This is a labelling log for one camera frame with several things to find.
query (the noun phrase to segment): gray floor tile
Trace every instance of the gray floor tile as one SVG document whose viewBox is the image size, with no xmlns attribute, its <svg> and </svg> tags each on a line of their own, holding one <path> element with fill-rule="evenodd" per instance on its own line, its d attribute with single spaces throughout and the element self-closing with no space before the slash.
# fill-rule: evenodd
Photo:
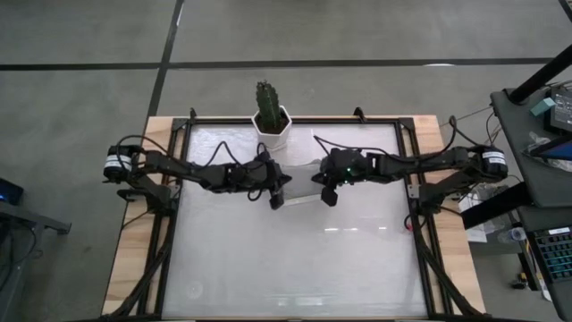
<svg viewBox="0 0 572 322">
<path fill-rule="evenodd" d="M 520 273 L 517 255 L 473 258 L 487 313 L 496 318 L 560 321 L 554 306 L 540 292 L 513 290 L 510 282 Z"/>
<path fill-rule="evenodd" d="M 96 318 L 125 203 L 102 184 L 110 145 L 141 134 L 156 72 L 0 72 L 0 177 L 23 206 L 71 221 L 46 232 L 22 300 L 24 321 Z"/>
<path fill-rule="evenodd" d="M 161 60 L 174 0 L 0 2 L 0 64 Z"/>
<path fill-rule="evenodd" d="M 545 0 L 197 0 L 173 61 L 542 57 L 571 28 Z"/>
<path fill-rule="evenodd" d="M 169 71 L 160 115 L 251 115 L 257 81 L 269 80 L 291 114 L 436 114 L 445 122 L 489 105 L 537 65 Z"/>
</svg>

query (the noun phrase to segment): keyboard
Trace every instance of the keyboard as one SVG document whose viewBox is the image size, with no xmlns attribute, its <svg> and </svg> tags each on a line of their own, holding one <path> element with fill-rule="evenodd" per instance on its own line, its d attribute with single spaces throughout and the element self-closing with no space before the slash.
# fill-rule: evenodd
<svg viewBox="0 0 572 322">
<path fill-rule="evenodd" d="M 572 280 L 572 227 L 562 227 L 532 233 L 540 257 L 536 257 L 539 267 L 550 282 L 559 283 Z"/>
</svg>

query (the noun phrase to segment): potted cactus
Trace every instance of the potted cactus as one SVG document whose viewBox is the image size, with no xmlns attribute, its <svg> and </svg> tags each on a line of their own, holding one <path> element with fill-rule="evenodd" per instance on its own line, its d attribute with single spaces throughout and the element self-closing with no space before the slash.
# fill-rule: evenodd
<svg viewBox="0 0 572 322">
<path fill-rule="evenodd" d="M 252 116 L 252 123 L 258 132 L 258 141 L 270 150 L 286 146 L 292 120 L 284 106 L 278 103 L 276 89 L 266 80 L 257 84 L 258 112 Z"/>
</svg>

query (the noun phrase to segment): electronic device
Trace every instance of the electronic device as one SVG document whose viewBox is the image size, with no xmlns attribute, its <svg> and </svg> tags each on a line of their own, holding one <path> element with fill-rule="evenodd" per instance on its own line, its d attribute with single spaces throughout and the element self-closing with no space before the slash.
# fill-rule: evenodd
<svg viewBox="0 0 572 322">
<path fill-rule="evenodd" d="M 572 230 L 560 227 L 529 234 L 536 258 L 548 283 L 572 280 Z"/>
<path fill-rule="evenodd" d="M 23 193 L 22 187 L 0 178 L 0 202 L 18 206 Z"/>
<path fill-rule="evenodd" d="M 530 151 L 532 157 L 572 161 L 572 134 L 552 140 Z"/>
<path fill-rule="evenodd" d="M 572 92 L 566 89 L 549 91 L 555 105 L 544 113 L 544 129 L 564 135 L 572 132 Z"/>
</svg>

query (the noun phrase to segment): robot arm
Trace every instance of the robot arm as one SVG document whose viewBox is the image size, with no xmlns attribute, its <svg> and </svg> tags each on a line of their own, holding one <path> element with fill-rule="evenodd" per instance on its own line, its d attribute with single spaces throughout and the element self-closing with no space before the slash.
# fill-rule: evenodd
<svg viewBox="0 0 572 322">
<path fill-rule="evenodd" d="M 145 161 L 133 165 L 136 155 L 144 155 Z M 213 193 L 270 191 L 272 209 L 283 204 L 282 186 L 291 180 L 291 177 L 282 173 L 280 166 L 270 158 L 267 151 L 243 165 L 197 165 L 166 156 L 160 151 L 145 151 L 141 146 L 111 146 L 108 149 L 104 176 L 109 182 L 126 182 L 135 191 L 141 191 L 140 194 L 155 195 L 160 199 L 158 201 L 168 199 L 167 191 L 170 190 L 154 184 L 147 177 L 148 174 L 166 174 L 196 182 Z"/>
<path fill-rule="evenodd" d="M 456 147 L 450 150 L 417 157 L 400 157 L 391 154 L 361 154 L 359 149 L 333 148 L 322 160 L 320 173 L 312 181 L 324 185 L 322 200 L 335 206 L 337 186 L 355 182 L 389 183 L 411 174 L 433 171 L 458 170 L 438 183 L 426 183 L 412 188 L 423 208 L 441 205 L 451 193 L 466 189 L 479 182 L 498 182 L 507 177 L 508 168 L 501 150 L 494 147 Z"/>
</svg>

